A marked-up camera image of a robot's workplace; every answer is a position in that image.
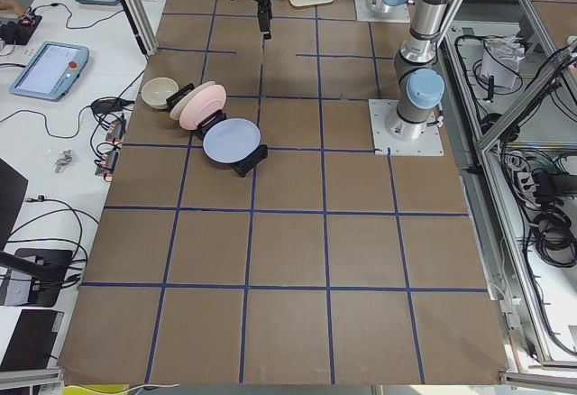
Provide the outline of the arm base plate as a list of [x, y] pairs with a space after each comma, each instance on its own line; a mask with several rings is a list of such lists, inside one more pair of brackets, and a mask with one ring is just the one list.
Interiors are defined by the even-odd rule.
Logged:
[[390, 156], [439, 157], [444, 155], [439, 127], [430, 112], [422, 124], [409, 124], [398, 116], [395, 99], [370, 99], [374, 153]]
[[356, 20], [409, 23], [408, 0], [354, 0]]

